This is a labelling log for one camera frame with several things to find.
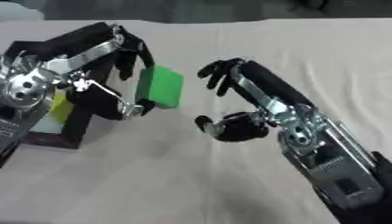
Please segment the green cube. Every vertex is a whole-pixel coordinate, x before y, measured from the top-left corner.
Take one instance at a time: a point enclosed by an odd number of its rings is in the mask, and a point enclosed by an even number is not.
[[[179,106],[184,76],[164,66],[144,69],[137,83],[136,101],[141,99],[155,102],[161,109]]]

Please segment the yellow block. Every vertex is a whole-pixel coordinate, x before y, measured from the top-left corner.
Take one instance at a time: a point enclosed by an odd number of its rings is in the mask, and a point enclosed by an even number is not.
[[[59,123],[64,123],[73,108],[74,105],[67,101],[66,95],[61,91],[56,91],[48,116],[51,116]]]

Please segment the robotic hand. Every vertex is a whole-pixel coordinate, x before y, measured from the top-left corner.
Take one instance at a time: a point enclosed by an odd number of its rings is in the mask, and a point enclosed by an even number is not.
[[[229,115],[214,123],[199,116],[198,127],[224,142],[266,137],[279,128],[286,158],[309,180],[316,194],[341,223],[390,223],[392,164],[362,148],[341,122],[320,113],[292,86],[254,61],[216,61],[199,71],[223,96],[232,88],[255,112]]]
[[[55,89],[93,114],[110,120],[142,116],[155,105],[131,104],[94,77],[95,67],[110,62],[123,81],[137,57],[154,65],[146,44],[119,25],[92,24],[43,42],[15,41],[0,61],[0,151],[13,151],[20,139],[48,111]]]

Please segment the silver metal frame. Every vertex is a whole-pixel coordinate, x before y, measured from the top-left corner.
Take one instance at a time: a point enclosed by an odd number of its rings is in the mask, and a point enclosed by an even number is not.
[[[241,66],[243,62],[234,66],[230,76],[257,100],[257,122],[262,119],[280,128],[278,142],[283,154],[313,186],[342,208],[362,207],[380,200],[384,189],[372,174],[375,159],[341,122],[331,121],[316,108],[289,106],[266,95],[240,73]],[[206,132],[217,137],[223,133],[224,123],[225,120],[209,124]]]

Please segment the white tablecloth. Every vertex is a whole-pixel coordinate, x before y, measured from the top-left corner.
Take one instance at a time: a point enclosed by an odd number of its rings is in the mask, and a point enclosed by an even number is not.
[[[0,22],[15,20],[42,20],[44,14],[27,9],[18,3],[0,2]]]
[[[0,24],[0,50],[91,23]],[[198,115],[251,109],[233,93],[218,99],[196,77],[219,58],[269,67],[343,120],[368,150],[392,158],[391,19],[118,23],[185,76],[181,107],[125,122],[95,117],[77,152],[22,146],[0,170],[0,223],[336,223],[281,155],[276,132],[219,143],[195,128]]]

